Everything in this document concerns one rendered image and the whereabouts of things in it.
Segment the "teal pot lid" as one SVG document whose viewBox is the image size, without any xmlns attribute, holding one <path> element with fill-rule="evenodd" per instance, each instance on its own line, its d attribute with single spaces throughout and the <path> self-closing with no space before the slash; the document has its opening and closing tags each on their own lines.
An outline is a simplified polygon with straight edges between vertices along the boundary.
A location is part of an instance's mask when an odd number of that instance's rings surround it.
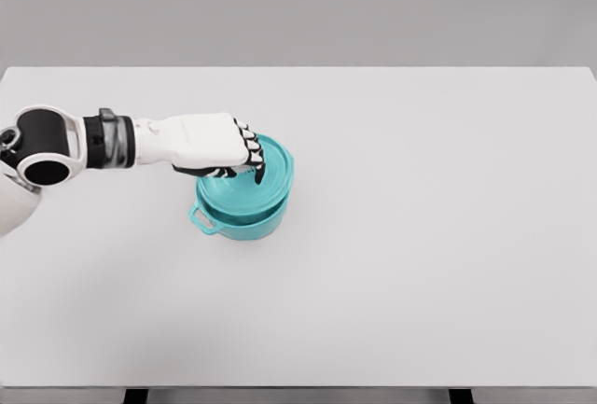
<svg viewBox="0 0 597 404">
<path fill-rule="evenodd" d="M 200 177 L 197 198 L 232 216 L 249 216 L 269 211 L 289 194 L 294 179 L 294 159 L 275 139 L 258 134 L 263 149 L 265 173 L 256 183 L 256 172 L 236 177 Z"/>
</svg>

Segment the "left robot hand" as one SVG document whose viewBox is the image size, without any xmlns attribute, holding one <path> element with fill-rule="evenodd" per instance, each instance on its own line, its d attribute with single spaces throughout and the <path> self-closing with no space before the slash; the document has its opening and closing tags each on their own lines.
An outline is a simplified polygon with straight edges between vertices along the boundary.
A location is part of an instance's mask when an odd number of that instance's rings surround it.
<svg viewBox="0 0 597 404">
<path fill-rule="evenodd" d="M 266 171 L 257 134 L 229 113 L 175 117 L 170 163 L 177 172 L 197 177 L 252 173 L 258 185 Z"/>
</svg>

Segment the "teal pot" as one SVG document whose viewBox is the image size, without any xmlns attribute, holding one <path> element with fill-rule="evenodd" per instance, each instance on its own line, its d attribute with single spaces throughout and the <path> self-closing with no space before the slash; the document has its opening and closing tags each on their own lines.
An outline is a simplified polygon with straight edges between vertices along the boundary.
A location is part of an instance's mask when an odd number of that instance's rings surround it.
<svg viewBox="0 0 597 404">
<path fill-rule="evenodd" d="M 235 241 L 254 241 L 269 236 L 279 227 L 289 198 L 290 194 L 286 194 L 266 211 L 241 216 L 224 213 L 197 193 L 187 217 L 205 235 L 220 234 Z"/>
</svg>

